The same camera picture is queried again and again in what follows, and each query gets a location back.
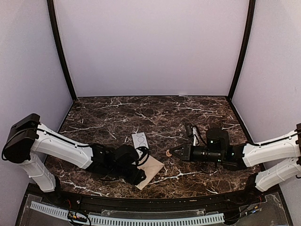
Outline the round brown seal sticker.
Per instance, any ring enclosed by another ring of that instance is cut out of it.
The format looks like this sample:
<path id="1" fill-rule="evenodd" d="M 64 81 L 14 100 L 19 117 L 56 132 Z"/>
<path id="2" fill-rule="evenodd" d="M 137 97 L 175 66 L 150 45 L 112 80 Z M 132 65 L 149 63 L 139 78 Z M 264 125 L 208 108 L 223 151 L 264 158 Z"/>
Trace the round brown seal sticker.
<path id="1" fill-rule="evenodd" d="M 166 151 L 166 156 L 167 157 L 171 157 L 172 156 L 171 153 L 169 152 L 169 150 Z"/>

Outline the pink envelope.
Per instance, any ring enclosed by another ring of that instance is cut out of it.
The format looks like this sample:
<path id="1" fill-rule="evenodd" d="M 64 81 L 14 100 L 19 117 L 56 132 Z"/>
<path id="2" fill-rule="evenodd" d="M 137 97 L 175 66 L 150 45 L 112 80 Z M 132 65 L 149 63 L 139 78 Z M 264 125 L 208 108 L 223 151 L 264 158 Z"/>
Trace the pink envelope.
<path id="1" fill-rule="evenodd" d="M 144 187 L 146 187 L 150 183 L 150 181 L 159 173 L 159 171 L 163 167 L 163 163 L 150 156 L 145 164 L 138 166 L 138 169 L 144 171 L 146 179 L 136 185 L 136 187 L 140 190 L 143 190 Z"/>

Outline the white sticker sheet with seals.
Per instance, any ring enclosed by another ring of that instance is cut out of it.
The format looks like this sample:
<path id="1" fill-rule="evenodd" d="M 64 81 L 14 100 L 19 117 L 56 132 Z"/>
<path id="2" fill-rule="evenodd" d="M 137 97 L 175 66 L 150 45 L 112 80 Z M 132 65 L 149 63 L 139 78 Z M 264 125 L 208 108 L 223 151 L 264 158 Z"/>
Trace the white sticker sheet with seals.
<path id="1" fill-rule="evenodd" d="M 135 149 L 138 147 L 146 147 L 149 149 L 148 141 L 144 132 L 132 134 L 132 140 Z"/>

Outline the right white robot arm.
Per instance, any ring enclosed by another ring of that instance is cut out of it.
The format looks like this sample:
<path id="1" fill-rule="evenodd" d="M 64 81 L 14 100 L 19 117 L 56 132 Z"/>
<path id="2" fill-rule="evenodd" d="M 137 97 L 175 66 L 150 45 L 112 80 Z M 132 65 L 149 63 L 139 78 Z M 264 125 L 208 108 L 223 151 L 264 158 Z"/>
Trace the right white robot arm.
<path id="1" fill-rule="evenodd" d="M 281 162 L 265 171 L 248 177 L 240 200 L 250 204 L 258 197 L 258 191 L 269 188 L 296 176 L 301 177 L 301 126 L 281 137 L 261 143 L 231 145 L 230 137 L 222 128 L 210 128 L 206 138 L 197 126 L 185 126 L 190 143 L 169 149 L 169 154 L 187 162 L 214 162 L 231 171 L 245 170 L 255 165 L 281 159 Z"/>

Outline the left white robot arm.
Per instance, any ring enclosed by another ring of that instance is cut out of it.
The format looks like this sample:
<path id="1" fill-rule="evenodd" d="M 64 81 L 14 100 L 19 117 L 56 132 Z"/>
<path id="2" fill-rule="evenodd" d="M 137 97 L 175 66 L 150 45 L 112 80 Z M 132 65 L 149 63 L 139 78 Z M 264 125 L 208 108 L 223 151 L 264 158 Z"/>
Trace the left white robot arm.
<path id="1" fill-rule="evenodd" d="M 149 157 L 145 146 L 122 145 L 114 149 L 97 143 L 76 142 L 55 133 L 40 122 L 39 115 L 32 113 L 11 127 L 1 157 L 21 166 L 56 205 L 66 202 L 66 194 L 59 189 L 59 179 L 48 171 L 38 153 L 101 176 L 122 178 L 135 186 L 147 178 L 145 171 L 139 168 Z"/>

